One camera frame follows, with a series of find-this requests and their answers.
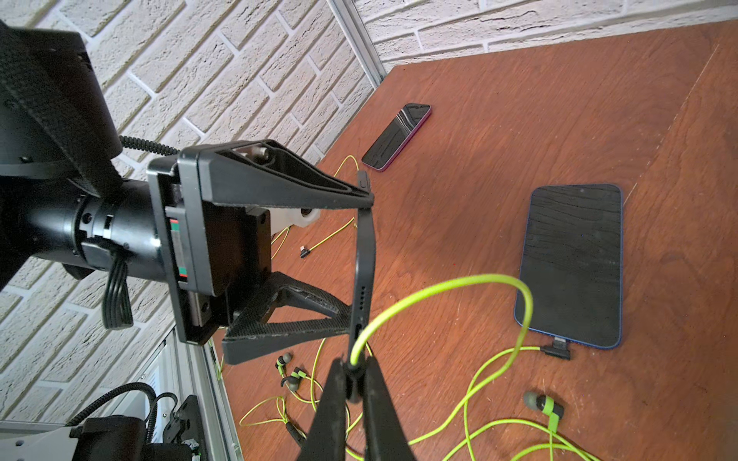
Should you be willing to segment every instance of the pink smartphone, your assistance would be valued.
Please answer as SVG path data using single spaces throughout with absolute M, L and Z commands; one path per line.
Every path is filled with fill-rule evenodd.
M 430 115 L 427 104 L 406 104 L 362 157 L 362 163 L 384 171 Z

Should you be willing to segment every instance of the earphone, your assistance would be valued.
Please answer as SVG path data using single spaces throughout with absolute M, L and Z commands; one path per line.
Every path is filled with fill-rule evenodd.
M 533 391 L 523 394 L 523 401 L 529 409 L 548 416 L 548 429 L 556 434 L 559 421 L 564 417 L 564 407 L 556 403 L 553 398 L 543 394 L 538 395 Z
M 277 357 L 277 363 L 275 364 L 275 368 L 279 370 L 279 374 L 284 378 L 284 371 L 287 364 L 292 360 L 292 354 L 287 352 L 283 356 Z
M 291 390 L 292 392 L 297 392 L 297 390 L 300 388 L 300 383 L 302 382 L 303 378 L 307 378 L 308 374 L 301 370 L 299 367 L 295 367 L 292 371 L 292 374 L 290 376 L 285 376 L 282 378 L 282 381 L 279 383 L 281 387 L 284 387 L 284 384 L 287 383 L 287 389 Z

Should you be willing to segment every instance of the green charging cable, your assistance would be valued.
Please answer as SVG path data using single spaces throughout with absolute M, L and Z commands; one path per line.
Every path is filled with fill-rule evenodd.
M 461 401 L 456 405 L 456 407 L 453 409 L 449 417 L 436 429 L 433 429 L 432 431 L 421 435 L 420 437 L 417 437 L 410 442 L 408 442 L 408 445 L 415 445 L 418 442 L 421 442 L 423 440 L 426 440 L 427 438 L 430 438 L 439 432 L 443 431 L 448 425 L 451 423 L 453 418 L 456 416 L 456 414 L 461 410 L 463 407 L 465 409 L 465 415 L 464 415 L 464 423 L 465 423 L 465 438 L 464 440 L 459 443 L 456 447 L 454 447 L 444 458 L 445 460 L 448 460 L 453 454 L 455 454 L 459 449 L 461 449 L 464 445 L 468 445 L 469 447 L 469 453 L 472 456 L 472 459 L 474 459 L 474 454 L 471 448 L 471 440 L 473 440 L 476 436 L 483 433 L 487 429 L 490 429 L 491 427 L 494 427 L 499 424 L 524 424 L 527 426 L 535 427 L 537 429 L 543 430 L 548 433 L 549 435 L 549 443 L 543 444 L 541 446 L 534 446 L 530 447 L 528 450 L 524 450 L 521 453 L 518 454 L 517 460 L 526 454 L 529 454 L 533 451 L 549 448 L 551 450 L 551 456 L 553 459 L 553 449 L 554 447 L 562 446 L 566 447 L 565 449 L 569 451 L 573 451 L 577 453 L 583 460 L 585 461 L 599 461 L 596 457 L 594 457 L 592 454 L 587 453 L 584 450 L 581 450 L 580 448 L 577 448 L 574 444 L 566 440 L 565 438 L 561 437 L 556 433 L 556 429 L 558 429 L 558 422 L 559 418 L 558 415 L 555 415 L 553 413 L 554 407 L 553 407 L 553 401 L 550 408 L 550 415 L 548 415 L 549 418 L 549 429 L 539 425 L 538 423 L 534 423 L 532 421 L 527 420 L 519 420 L 519 419 L 504 419 L 504 420 L 496 420 L 492 421 L 490 423 L 487 423 L 485 426 L 482 426 L 477 431 L 475 431 L 473 434 L 469 434 L 469 425 L 468 421 L 466 419 L 466 408 L 467 403 L 469 402 L 469 399 L 474 396 L 477 392 L 482 390 L 484 386 L 491 383 L 495 379 L 499 378 L 504 372 L 506 372 L 510 366 L 515 361 L 515 358 L 517 357 L 518 353 L 521 350 L 539 350 L 539 347 L 523 347 L 523 340 L 525 339 L 525 335 L 528 332 L 528 328 L 531 324 L 531 318 L 533 317 L 533 296 L 531 294 L 530 289 L 528 286 L 523 283 L 521 280 L 518 280 L 514 277 L 510 277 L 508 275 L 503 274 L 481 274 L 481 275 L 474 275 L 469 277 L 461 277 L 458 279 L 449 280 L 447 282 L 438 283 L 436 285 L 431 285 L 430 287 L 427 287 L 423 290 L 420 290 L 414 294 L 411 294 L 410 296 L 401 299 L 394 305 L 391 305 L 386 311 L 380 313 L 372 322 L 367 325 L 367 327 L 359 334 L 359 338 L 356 339 L 356 343 L 354 344 L 354 347 L 351 349 L 351 354 L 349 357 L 349 362 L 352 365 L 358 365 L 359 360 L 362 356 L 362 352 L 364 350 L 365 345 L 369 341 L 369 338 L 389 319 L 397 315 L 398 313 L 404 311 L 411 305 L 416 304 L 417 302 L 422 301 L 423 299 L 429 298 L 431 296 L 434 296 L 436 294 L 443 293 L 445 291 L 452 290 L 454 288 L 461 288 L 464 286 L 470 286 L 470 285 L 478 285 L 483 283 L 504 283 L 506 285 L 512 285 L 523 294 L 523 299 L 525 301 L 525 313 L 523 314 L 523 324 L 520 328 L 520 332 L 518 333 L 517 340 L 515 341 L 515 346 L 511 348 L 510 350 L 504 350 L 503 352 L 497 354 L 495 357 L 488 360 L 478 371 L 477 374 L 474 376 L 474 379 L 472 380 L 471 384 L 469 385 L 469 389 L 467 389 L 466 395 L 461 399 Z M 482 380 L 479 384 L 474 386 L 474 382 L 476 381 L 479 374 L 482 373 L 482 371 L 493 361 L 497 360 L 499 357 L 502 357 L 504 355 L 509 354 L 509 358 L 506 360 L 506 362 L 495 372 L 493 372 L 489 377 Z M 556 438 L 557 440 L 561 441 L 563 445 L 560 444 L 554 444 L 553 439 Z

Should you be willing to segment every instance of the smartphone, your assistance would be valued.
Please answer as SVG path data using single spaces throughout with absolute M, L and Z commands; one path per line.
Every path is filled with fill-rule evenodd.
M 531 330 L 600 349 L 620 344 L 622 208 L 614 184 L 533 191 L 520 264 L 533 294 Z M 518 294 L 520 324 L 524 310 Z
M 362 163 L 384 171 L 430 115 L 427 104 L 406 104 L 362 157 Z

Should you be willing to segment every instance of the earbud tip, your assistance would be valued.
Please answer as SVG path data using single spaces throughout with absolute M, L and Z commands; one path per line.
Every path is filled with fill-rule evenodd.
M 529 409 L 533 410 L 534 412 L 538 412 L 538 406 L 536 405 L 536 400 L 538 399 L 538 394 L 533 391 L 527 391 L 525 394 L 523 394 L 523 402 L 525 402 L 525 406 L 527 406 Z

